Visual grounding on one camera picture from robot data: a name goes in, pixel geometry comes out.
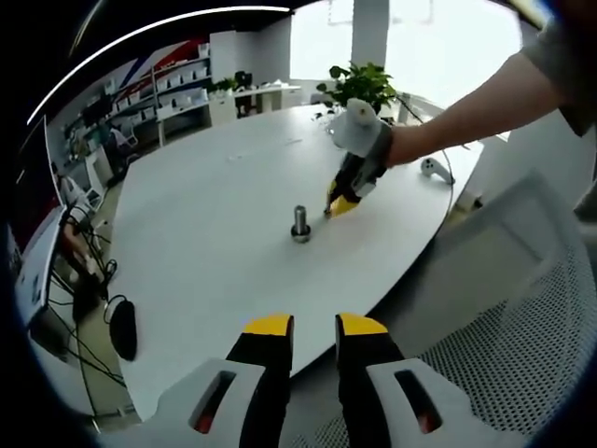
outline ceiling light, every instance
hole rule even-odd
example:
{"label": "ceiling light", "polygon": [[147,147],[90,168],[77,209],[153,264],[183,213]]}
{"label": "ceiling light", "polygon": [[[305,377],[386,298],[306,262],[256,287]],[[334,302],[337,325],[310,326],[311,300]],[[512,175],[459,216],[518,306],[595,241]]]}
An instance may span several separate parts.
{"label": "ceiling light", "polygon": [[142,28],[139,28],[138,30],[132,31],[132,32],[128,33],[127,35],[124,35],[123,37],[119,37],[114,42],[110,42],[105,47],[102,47],[101,49],[98,49],[93,54],[91,54],[91,56],[89,56],[88,58],[86,58],[85,60],[83,60],[79,65],[77,65],[73,70],[71,70],[70,72],[68,72],[68,74],[65,77],[63,77],[60,80],[60,82],[58,84],[56,84],[51,91],[49,91],[49,93],[44,97],[44,99],[41,100],[41,103],[39,103],[39,105],[37,105],[37,107],[35,108],[34,112],[31,114],[31,117],[29,117],[29,119],[27,119],[27,125],[29,125],[29,123],[31,123],[31,121],[34,119],[34,117],[37,114],[37,112],[39,112],[39,109],[41,109],[44,106],[44,104],[48,101],[48,99],[54,93],[56,93],[56,91],[66,81],[68,81],[76,72],[78,72],[85,65],[87,65],[88,63],[90,63],[91,61],[93,61],[98,56],[100,56],[102,53],[108,51],[109,49],[112,49],[113,47],[115,47],[119,43],[124,42],[125,40],[130,39],[131,37],[133,37],[135,35],[139,35],[139,34],[141,34],[144,31],[150,30],[152,28],[156,28],[156,27],[161,26],[161,25],[165,25],[166,23],[171,23],[173,21],[180,21],[182,19],[188,19],[188,18],[191,18],[191,17],[203,16],[205,14],[216,14],[217,12],[236,12],[236,11],[288,12],[288,11],[290,11],[290,8],[288,8],[288,7],[215,7],[215,8],[212,8],[212,9],[204,9],[202,11],[194,11],[194,12],[188,12],[186,14],[180,14],[178,16],[174,16],[174,17],[171,17],[169,19],[164,19],[162,21],[156,21],[155,23],[151,23],[151,24],[146,25],[146,26],[144,26]]}

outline computer mouse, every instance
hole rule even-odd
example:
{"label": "computer mouse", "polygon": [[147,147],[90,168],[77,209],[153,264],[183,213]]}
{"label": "computer mouse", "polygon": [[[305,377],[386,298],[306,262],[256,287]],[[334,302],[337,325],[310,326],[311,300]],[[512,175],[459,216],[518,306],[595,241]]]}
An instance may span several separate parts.
{"label": "computer mouse", "polygon": [[137,325],[132,302],[122,301],[116,306],[109,327],[110,339],[118,355],[133,361],[137,355]]}

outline window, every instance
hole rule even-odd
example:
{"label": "window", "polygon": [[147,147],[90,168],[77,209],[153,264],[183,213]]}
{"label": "window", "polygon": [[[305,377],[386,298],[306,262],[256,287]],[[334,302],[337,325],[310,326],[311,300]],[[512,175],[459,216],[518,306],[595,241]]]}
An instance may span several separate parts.
{"label": "window", "polygon": [[292,16],[290,77],[329,79],[329,67],[348,65],[353,47],[354,0],[323,0]]}
{"label": "window", "polygon": [[521,47],[515,12],[478,0],[390,0],[385,69],[399,91],[447,107]]}

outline green leaves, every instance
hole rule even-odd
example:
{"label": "green leaves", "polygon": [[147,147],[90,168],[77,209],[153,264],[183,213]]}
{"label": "green leaves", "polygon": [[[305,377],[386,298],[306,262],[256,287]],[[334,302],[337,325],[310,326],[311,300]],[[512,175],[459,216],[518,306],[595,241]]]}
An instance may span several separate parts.
{"label": "green leaves", "polygon": [[327,113],[335,113],[333,105],[346,107],[348,100],[358,98],[366,101],[376,112],[396,98],[396,90],[390,85],[392,77],[380,65],[367,63],[357,65],[350,62],[348,70],[337,65],[329,69],[329,75],[336,81],[333,89],[322,82],[316,89],[331,96],[333,102],[326,101]]}

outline desk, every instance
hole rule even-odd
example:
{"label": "desk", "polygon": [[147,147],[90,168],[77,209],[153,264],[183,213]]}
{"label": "desk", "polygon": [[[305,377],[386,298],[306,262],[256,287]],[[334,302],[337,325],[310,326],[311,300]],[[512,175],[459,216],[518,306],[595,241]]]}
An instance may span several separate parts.
{"label": "desk", "polygon": [[[343,151],[292,107],[177,140],[131,166],[114,220],[111,294],[136,306],[138,353],[120,367],[146,420],[160,394],[209,357],[225,357],[244,325],[295,316],[295,374],[335,342],[334,315],[368,313],[439,229],[451,197],[420,164],[388,171],[355,210],[326,221],[326,190]],[[464,190],[480,151],[447,150]],[[312,239],[290,237],[295,205]]]}
{"label": "desk", "polygon": [[65,210],[59,206],[49,212],[23,251],[15,299],[25,327],[48,305],[50,263]]}
{"label": "desk", "polygon": [[[282,93],[284,91],[299,91],[299,90],[300,90],[300,86],[272,86],[272,87],[267,87],[264,89],[253,89],[250,91],[237,91],[237,92],[234,92],[232,96],[234,97],[234,99],[237,99],[237,98],[243,98],[243,97],[253,96],[253,95],[263,95],[264,112],[271,112],[274,108],[275,109],[284,108],[282,99],[280,99],[280,101],[277,101],[276,102],[277,107],[274,107],[273,101],[270,98],[271,96],[273,96],[273,95],[282,96]],[[171,119],[172,117],[176,117],[178,115],[185,114],[191,110],[197,110],[197,109],[205,107],[209,104],[210,104],[209,102],[204,102],[204,103],[198,103],[196,105],[189,105],[187,107],[179,107],[179,108],[174,109],[172,114],[168,114],[167,116],[158,117],[158,135],[160,137],[160,146],[163,147],[164,145],[166,145],[166,135],[164,132],[164,121],[166,119]]]}

